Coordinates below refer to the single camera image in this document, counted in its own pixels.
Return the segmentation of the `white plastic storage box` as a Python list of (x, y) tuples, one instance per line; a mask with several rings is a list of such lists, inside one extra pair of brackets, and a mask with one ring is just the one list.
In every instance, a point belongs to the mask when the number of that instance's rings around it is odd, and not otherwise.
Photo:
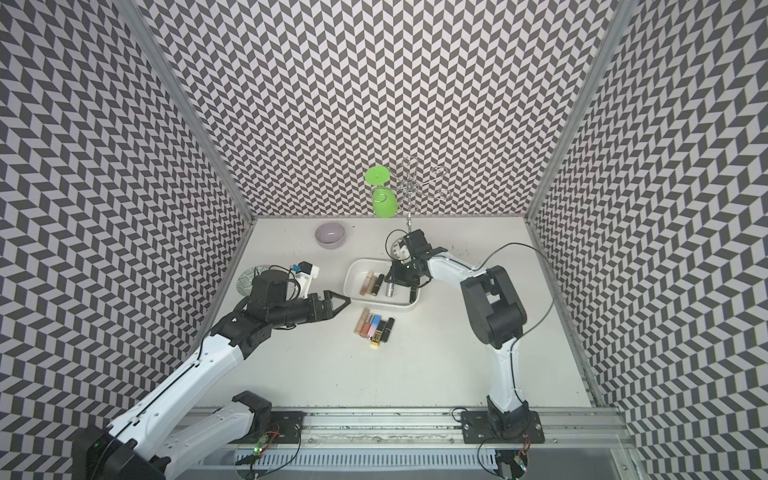
[[(420, 293), (417, 294), (417, 299), (413, 304), (409, 303), (410, 287), (403, 287), (395, 285), (394, 294), (392, 297), (386, 296), (387, 284), (386, 274), (391, 266), (390, 261), (380, 259), (362, 258), (352, 262), (349, 266), (344, 285), (343, 294), (350, 297), (353, 302), (366, 303), (371, 306), (381, 307), (389, 310), (403, 310), (408, 311), (416, 307), (420, 300)], [(367, 272), (372, 270), (377, 276), (380, 274), (385, 275), (384, 283), (377, 296), (372, 295), (360, 295), (360, 289), (367, 275)]]

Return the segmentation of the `beige tan lipstick tube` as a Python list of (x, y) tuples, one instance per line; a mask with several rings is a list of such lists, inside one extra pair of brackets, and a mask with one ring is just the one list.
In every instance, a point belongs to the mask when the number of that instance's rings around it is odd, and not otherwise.
[(354, 333), (358, 336), (363, 336), (367, 331), (367, 323), (370, 319), (370, 310), (365, 308), (355, 326)]

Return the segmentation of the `pink lip gloss tube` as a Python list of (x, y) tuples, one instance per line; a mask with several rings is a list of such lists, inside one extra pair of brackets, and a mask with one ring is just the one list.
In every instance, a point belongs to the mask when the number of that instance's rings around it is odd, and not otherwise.
[(372, 270), (368, 271), (360, 289), (361, 296), (366, 295), (370, 290), (371, 283), (373, 282), (373, 277), (374, 277), (374, 272)]

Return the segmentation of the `red brown lip gloss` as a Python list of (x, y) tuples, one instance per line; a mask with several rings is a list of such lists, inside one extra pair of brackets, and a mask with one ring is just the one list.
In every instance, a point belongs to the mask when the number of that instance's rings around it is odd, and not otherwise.
[(372, 325), (373, 318), (374, 318), (374, 314), (370, 314), (368, 316), (368, 318), (367, 318), (367, 320), (366, 320), (366, 322), (363, 325), (363, 328), (361, 330), (361, 333), (360, 333), (361, 337), (364, 337), (364, 338), (368, 338), (369, 337), (369, 331), (370, 331), (370, 327)]

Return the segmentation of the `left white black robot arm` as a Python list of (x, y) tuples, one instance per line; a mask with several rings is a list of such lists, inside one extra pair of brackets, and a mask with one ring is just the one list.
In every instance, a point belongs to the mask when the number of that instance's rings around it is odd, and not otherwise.
[(314, 273), (283, 279), (262, 272), (250, 294), (224, 315), (200, 346), (158, 387), (108, 426), (88, 426), (73, 437), (75, 479), (175, 479), (220, 447), (269, 426), (271, 404), (243, 391), (206, 419), (177, 428), (218, 381), (247, 359), (276, 328), (334, 318), (351, 303), (326, 290), (312, 293)]

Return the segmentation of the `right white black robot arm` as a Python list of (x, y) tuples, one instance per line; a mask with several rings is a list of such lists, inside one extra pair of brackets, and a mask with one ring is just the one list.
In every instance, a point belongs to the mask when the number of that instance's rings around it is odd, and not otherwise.
[(532, 412), (516, 380), (517, 341), (524, 334), (527, 312), (502, 266), (481, 269), (432, 246), (422, 230), (385, 242), (391, 267), (385, 280), (420, 290), (432, 281), (456, 288), (472, 332), (488, 348), (491, 373), (487, 422), (493, 436), (513, 440), (530, 425)]

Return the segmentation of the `blue pink gradient lipstick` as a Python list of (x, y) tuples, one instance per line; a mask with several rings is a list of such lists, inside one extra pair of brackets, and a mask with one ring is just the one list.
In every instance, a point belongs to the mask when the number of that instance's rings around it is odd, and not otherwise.
[(381, 322), (381, 316), (380, 315), (374, 315), (371, 321), (371, 325), (369, 328), (369, 331), (367, 333), (368, 338), (372, 338), (375, 334), (375, 332), (378, 329), (379, 323)]

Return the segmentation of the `black gold square lipstick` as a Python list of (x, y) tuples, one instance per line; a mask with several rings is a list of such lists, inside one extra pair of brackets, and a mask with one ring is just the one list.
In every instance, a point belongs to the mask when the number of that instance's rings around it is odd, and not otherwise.
[(378, 348), (381, 344), (381, 339), (386, 327), (387, 321), (386, 320), (380, 320), (377, 324), (377, 328), (374, 331), (372, 337), (371, 337), (371, 347), (372, 348)]

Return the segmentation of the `black round lipstick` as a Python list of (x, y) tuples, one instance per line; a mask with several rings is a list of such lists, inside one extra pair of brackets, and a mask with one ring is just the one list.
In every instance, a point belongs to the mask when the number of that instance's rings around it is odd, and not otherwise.
[(386, 343), (390, 337), (391, 330), (394, 326), (395, 319), (390, 317), (387, 322), (384, 324), (384, 328), (381, 335), (381, 342)]

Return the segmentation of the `grey purple bowl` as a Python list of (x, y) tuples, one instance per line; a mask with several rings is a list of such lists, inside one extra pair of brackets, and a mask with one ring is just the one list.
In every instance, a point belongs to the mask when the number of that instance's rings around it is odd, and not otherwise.
[(326, 222), (317, 227), (314, 238), (320, 247), (334, 250), (345, 243), (346, 229), (341, 223)]

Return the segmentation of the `green plastic cup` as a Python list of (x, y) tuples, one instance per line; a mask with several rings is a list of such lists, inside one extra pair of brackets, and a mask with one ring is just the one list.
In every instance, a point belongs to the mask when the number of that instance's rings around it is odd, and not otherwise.
[(390, 177), (389, 169), (382, 165), (369, 168), (364, 175), (364, 181), (372, 188), (373, 212), (379, 218), (392, 218), (399, 210), (396, 194), (387, 186)]

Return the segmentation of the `chrome metal stand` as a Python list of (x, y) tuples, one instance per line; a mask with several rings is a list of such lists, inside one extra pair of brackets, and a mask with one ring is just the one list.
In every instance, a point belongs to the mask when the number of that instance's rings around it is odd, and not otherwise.
[(407, 233), (413, 231), (414, 216), (419, 210), (420, 201), (447, 201), (446, 193), (447, 168), (444, 165), (420, 168), (421, 161), (415, 157), (403, 157), (398, 165), (397, 192), (403, 196), (401, 206), (404, 208)]

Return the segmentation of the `green patterned small bowl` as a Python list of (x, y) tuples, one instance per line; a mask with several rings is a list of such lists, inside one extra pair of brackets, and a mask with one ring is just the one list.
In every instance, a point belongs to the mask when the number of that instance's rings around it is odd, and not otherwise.
[(252, 291), (253, 280), (268, 269), (268, 265), (258, 265), (242, 271), (235, 282), (237, 292), (243, 297), (249, 296)]

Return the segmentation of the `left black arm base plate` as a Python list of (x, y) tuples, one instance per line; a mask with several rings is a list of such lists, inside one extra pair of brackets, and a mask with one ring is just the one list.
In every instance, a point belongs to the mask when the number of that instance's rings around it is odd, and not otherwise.
[(270, 439), (276, 434), (273, 445), (298, 444), (305, 417), (306, 413), (300, 410), (272, 411), (269, 417), (255, 415), (246, 435), (236, 443), (255, 444), (263, 436)]

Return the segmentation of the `aluminium front rail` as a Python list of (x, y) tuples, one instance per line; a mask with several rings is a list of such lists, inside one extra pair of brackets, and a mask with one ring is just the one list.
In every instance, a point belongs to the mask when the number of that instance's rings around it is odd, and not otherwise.
[(306, 408), (298, 444), (273, 445), (263, 436), (255, 444), (236, 443), (254, 418), (241, 404), (219, 409), (193, 409), (178, 419), (160, 414), (132, 415), (113, 423), (122, 440), (134, 440), (152, 457), (201, 447), (205, 454), (224, 448), (254, 448), (269, 452), (299, 445), (303, 448), (536, 448), (627, 449), (634, 442), (621, 415), (610, 408), (541, 408), (545, 443), (534, 445), (485, 441), (468, 445), (461, 433), (461, 411), (480, 408)]

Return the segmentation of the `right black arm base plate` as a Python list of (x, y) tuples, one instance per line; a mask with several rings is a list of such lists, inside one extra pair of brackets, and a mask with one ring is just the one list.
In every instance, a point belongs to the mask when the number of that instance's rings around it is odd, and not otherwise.
[(544, 444), (545, 434), (540, 417), (535, 411), (498, 417), (488, 411), (461, 411), (461, 433), (468, 445), (479, 445), (485, 441), (522, 444)]

